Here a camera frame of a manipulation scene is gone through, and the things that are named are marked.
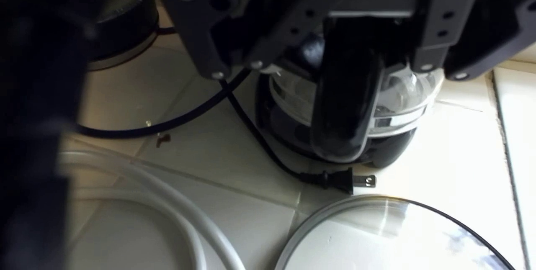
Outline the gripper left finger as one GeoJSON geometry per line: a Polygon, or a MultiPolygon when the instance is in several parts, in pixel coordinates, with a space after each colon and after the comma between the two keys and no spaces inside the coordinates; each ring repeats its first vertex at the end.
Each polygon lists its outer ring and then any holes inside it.
{"type": "Polygon", "coordinates": [[[234,66],[270,66],[342,0],[161,0],[201,77],[230,77],[234,66]]]}

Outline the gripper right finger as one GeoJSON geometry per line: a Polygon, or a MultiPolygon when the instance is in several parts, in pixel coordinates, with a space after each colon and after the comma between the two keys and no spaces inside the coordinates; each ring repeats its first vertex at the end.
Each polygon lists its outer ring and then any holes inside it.
{"type": "Polygon", "coordinates": [[[536,0],[423,0],[417,73],[442,68],[446,79],[480,77],[536,43],[536,0]]]}

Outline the glass jug on black base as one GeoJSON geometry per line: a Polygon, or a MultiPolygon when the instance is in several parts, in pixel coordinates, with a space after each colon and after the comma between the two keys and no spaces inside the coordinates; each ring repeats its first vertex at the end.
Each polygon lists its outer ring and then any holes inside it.
{"type": "Polygon", "coordinates": [[[106,0],[95,27],[88,70],[119,66],[155,41],[159,27],[156,0],[106,0]]]}

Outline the large black object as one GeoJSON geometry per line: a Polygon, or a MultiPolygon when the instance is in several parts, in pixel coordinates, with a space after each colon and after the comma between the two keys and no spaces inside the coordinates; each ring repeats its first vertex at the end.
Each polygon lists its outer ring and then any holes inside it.
{"type": "Polygon", "coordinates": [[[75,127],[105,0],[0,0],[0,270],[64,270],[75,127]]]}

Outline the round mirror with silver rim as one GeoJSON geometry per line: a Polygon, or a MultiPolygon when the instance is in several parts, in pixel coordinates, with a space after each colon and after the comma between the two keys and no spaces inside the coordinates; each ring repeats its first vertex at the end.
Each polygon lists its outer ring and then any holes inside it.
{"type": "Polygon", "coordinates": [[[298,226],[274,270],[515,270],[469,226],[379,194],[326,205],[298,226]]]}

